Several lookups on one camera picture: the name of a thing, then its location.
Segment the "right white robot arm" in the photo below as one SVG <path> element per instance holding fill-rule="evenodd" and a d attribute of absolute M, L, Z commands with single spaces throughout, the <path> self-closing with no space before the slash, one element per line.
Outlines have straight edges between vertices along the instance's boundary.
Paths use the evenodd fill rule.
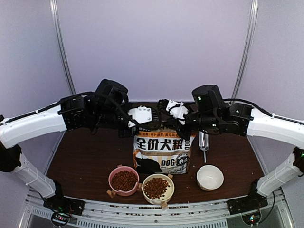
<path fill-rule="evenodd" d="M 193 131 L 206 134 L 232 133 L 259 136 L 294 146 L 292 153 L 269 174 L 250 185 L 247 196 L 227 202 L 231 215 L 268 205 L 266 198 L 295 177 L 304 175 L 304 123 L 271 114 L 258 105 L 242 99 L 228 104 L 217 85 L 203 85 L 192 91 L 197 110 L 191 112 L 182 102 L 163 104 L 171 116 L 170 123 L 178 136 L 188 140 Z"/>

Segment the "metal food scoop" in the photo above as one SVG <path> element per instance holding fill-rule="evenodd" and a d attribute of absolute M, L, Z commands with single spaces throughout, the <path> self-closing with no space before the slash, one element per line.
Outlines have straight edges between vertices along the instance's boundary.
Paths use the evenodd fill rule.
<path fill-rule="evenodd" d="M 206 152 L 209 149 L 210 141 L 209 135 L 204 132 L 199 132 L 199 149 L 203 151 L 204 163 L 207 163 Z"/>

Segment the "brown dog food bag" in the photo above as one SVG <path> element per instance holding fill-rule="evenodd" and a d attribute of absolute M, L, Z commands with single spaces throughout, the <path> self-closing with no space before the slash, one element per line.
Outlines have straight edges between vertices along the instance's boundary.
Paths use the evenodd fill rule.
<path fill-rule="evenodd" d="M 186 174 L 189 171 L 192 143 L 196 133 L 188 140 L 175 130 L 140 130 L 133 138 L 133 165 L 142 174 Z"/>

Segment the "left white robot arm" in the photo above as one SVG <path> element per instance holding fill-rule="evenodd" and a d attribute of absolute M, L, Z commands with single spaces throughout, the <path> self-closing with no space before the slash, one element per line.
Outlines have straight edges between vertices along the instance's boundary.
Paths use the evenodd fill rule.
<path fill-rule="evenodd" d="M 104 79 L 94 92 L 62 98 L 44 108 L 16 116 L 0 118 L 0 170 L 16 174 L 36 190 L 46 207 L 65 211 L 75 203 L 64 197 L 60 183 L 42 174 L 22 153 L 20 142 L 49 133 L 79 128 L 117 129 L 120 137 L 130 137 L 139 124 L 150 121 L 146 108 L 133 108 L 128 89 L 118 82 Z"/>

